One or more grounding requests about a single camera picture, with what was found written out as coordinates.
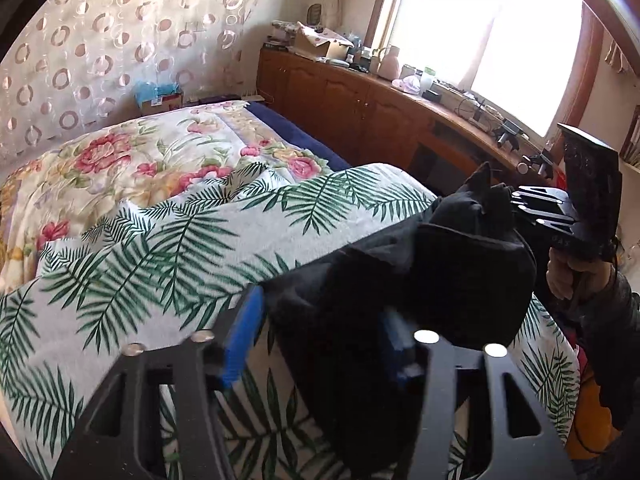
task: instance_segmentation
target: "window pane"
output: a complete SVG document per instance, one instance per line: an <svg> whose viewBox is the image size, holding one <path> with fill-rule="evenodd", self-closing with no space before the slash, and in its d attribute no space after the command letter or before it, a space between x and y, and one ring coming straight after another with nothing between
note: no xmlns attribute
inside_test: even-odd
<svg viewBox="0 0 640 480"><path fill-rule="evenodd" d="M505 0L472 90L544 137L566 90L581 0Z"/></svg>
<svg viewBox="0 0 640 480"><path fill-rule="evenodd" d="M500 0L401 0L390 44L400 61L458 84Z"/></svg>

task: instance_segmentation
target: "silver screw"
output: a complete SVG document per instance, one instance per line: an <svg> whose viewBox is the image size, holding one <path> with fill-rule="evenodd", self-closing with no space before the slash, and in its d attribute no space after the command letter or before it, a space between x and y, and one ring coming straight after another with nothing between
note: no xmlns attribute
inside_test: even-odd
<svg viewBox="0 0 640 480"><path fill-rule="evenodd" d="M124 345L122 347L122 355L126 355L127 357L136 357L142 354L146 350L146 346L142 343L131 343L128 345Z"/></svg>
<svg viewBox="0 0 640 480"><path fill-rule="evenodd" d="M491 343L489 345L486 345L484 347L484 353L491 357L497 357L497 358L506 357L508 354L507 349L504 346L499 345L497 343Z"/></svg>
<svg viewBox="0 0 640 480"><path fill-rule="evenodd" d="M440 336L431 330L418 330L418 332L414 334L414 339L418 343L433 345L440 340Z"/></svg>
<svg viewBox="0 0 640 480"><path fill-rule="evenodd" d="M191 334L191 340L194 343L206 343L207 341L211 341L215 336L211 330L198 330Z"/></svg>

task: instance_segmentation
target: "hand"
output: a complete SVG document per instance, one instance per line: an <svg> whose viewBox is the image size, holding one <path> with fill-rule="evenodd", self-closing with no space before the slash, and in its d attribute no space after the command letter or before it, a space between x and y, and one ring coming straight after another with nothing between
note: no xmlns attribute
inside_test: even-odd
<svg viewBox="0 0 640 480"><path fill-rule="evenodd" d="M546 282L551 293L559 300L570 300L574 296L574 270L586 272L587 282L579 300L587 300L604 290L611 277L612 265L600 260L582 262L556 249L549 251Z"/></svg>

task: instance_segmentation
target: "black garment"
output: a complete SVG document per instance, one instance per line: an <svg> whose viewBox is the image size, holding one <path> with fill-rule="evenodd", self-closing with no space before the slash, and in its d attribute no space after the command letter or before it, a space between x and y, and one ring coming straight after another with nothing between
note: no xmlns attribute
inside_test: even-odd
<svg viewBox="0 0 640 480"><path fill-rule="evenodd" d="M600 385L600 403L623 432L581 479L640 478L639 306L626 278L612 273L609 286L580 307L580 345Z"/></svg>
<svg viewBox="0 0 640 480"><path fill-rule="evenodd" d="M510 344L535 279L513 222L510 192L491 187L486 166L423 214L264 285L293 379L354 476L398 461L422 407L385 375L382 311L457 346Z"/></svg>

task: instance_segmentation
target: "navy blue mattress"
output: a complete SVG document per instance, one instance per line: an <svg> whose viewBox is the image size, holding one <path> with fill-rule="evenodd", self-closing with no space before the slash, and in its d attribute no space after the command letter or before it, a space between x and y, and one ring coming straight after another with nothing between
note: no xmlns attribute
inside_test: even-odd
<svg viewBox="0 0 640 480"><path fill-rule="evenodd" d="M307 135L291 121L285 119L279 113L270 110L260 103L251 103L246 108L263 123L268 124L279 136L287 142L295 144L303 150L311 150L320 158L329 161L329 168L334 171L348 170L351 166L340 156L326 147L319 140Z"/></svg>

